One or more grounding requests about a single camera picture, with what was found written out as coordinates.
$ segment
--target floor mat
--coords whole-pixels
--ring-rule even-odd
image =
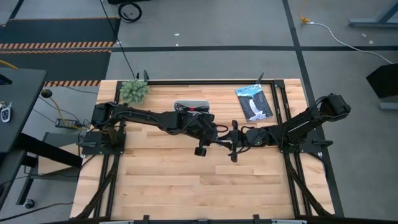
[[[116,33],[120,18],[109,18]],[[11,19],[3,27],[0,49],[112,47],[115,34],[106,17]]]
[[[110,50],[100,49],[0,51],[1,60],[18,68],[46,70],[45,86],[98,86],[110,56]]]

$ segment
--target caster wheel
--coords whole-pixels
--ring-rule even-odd
[[[35,206],[35,202],[31,199],[26,199],[25,203],[24,203],[24,207],[26,209],[31,209]]]

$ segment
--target white cable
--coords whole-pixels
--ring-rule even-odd
[[[350,45],[348,45],[348,44],[346,44],[346,43],[343,43],[342,41],[338,40],[338,39],[333,35],[333,33],[331,32],[330,28],[329,28],[328,26],[326,26],[326,25],[323,25],[323,24],[320,24],[320,23],[316,23],[316,22],[306,22],[306,24],[308,24],[308,25],[323,26],[324,28],[326,28],[326,29],[329,30],[331,36],[332,36],[337,42],[343,44],[344,46],[347,46],[347,47],[349,47],[349,48],[351,48],[351,49],[357,50],[357,51],[362,52],[362,53],[368,53],[368,54],[376,55],[376,56],[382,58],[383,60],[385,60],[386,62],[388,62],[389,64],[393,64],[393,63],[390,62],[388,59],[386,59],[385,57],[383,57],[383,56],[381,56],[381,55],[379,55],[379,54],[377,54],[377,53],[370,52],[370,51],[367,51],[367,50],[359,50],[359,49],[357,49],[357,48],[355,48],[355,47],[353,47],[353,46],[350,46]]]

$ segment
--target green succulent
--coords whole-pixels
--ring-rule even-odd
[[[129,80],[122,82],[120,95],[123,102],[141,105],[144,102],[145,95],[149,92],[149,86],[144,81]]]

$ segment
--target black desk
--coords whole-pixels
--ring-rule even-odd
[[[0,122],[1,209],[20,166],[34,167],[37,163],[37,158],[28,156],[27,152],[77,168],[81,167],[82,158],[21,133],[43,88],[46,72],[0,68],[0,74],[12,81],[12,85],[0,85],[0,101],[5,101],[7,105],[12,102],[11,120],[8,123]],[[19,205],[24,203],[26,196],[23,195],[27,194],[32,185],[28,180],[30,179],[25,182],[22,197],[17,202]]]

